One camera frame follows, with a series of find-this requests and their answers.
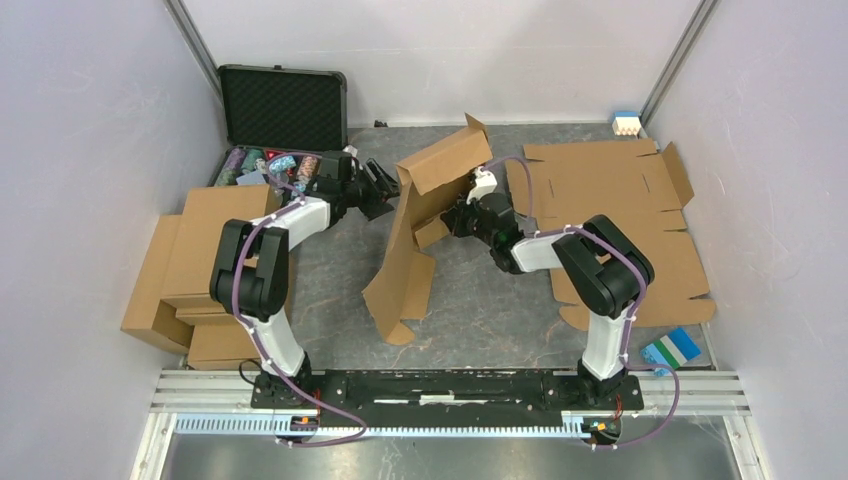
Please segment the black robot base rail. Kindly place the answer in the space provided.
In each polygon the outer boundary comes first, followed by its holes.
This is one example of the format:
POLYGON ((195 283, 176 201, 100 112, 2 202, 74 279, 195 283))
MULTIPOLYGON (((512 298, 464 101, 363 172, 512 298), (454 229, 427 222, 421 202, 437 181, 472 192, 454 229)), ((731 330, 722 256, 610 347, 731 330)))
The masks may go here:
POLYGON ((590 405, 578 391, 577 371, 554 369, 325 370, 311 374, 310 396, 295 398, 261 373, 251 405, 290 410, 297 426, 371 431, 554 427, 564 412, 617 414, 645 406, 634 375, 614 396, 590 405), (320 403, 309 415, 312 400, 320 403))

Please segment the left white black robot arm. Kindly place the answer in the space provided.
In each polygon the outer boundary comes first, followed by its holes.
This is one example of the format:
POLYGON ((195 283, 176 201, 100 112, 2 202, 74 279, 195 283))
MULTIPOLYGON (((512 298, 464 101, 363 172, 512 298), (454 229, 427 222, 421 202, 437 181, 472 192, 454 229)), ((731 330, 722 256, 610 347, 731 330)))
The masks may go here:
POLYGON ((346 151, 286 152, 269 160, 267 171, 287 200, 263 217, 224 224, 209 294, 246 330, 278 397, 297 408, 312 399, 314 381, 285 311, 290 252, 351 209, 369 220, 392 212, 400 187, 375 160, 346 151))

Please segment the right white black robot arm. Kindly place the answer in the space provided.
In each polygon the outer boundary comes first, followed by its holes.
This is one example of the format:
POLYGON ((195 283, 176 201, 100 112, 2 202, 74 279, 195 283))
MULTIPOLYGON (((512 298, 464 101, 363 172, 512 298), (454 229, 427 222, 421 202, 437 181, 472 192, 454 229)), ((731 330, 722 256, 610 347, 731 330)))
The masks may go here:
POLYGON ((655 278, 652 264, 607 216, 527 234, 502 193, 461 198, 441 216, 458 238, 474 237, 495 264, 518 275, 561 268, 589 311, 577 392, 591 408, 612 401, 628 377, 627 348, 636 312, 655 278))

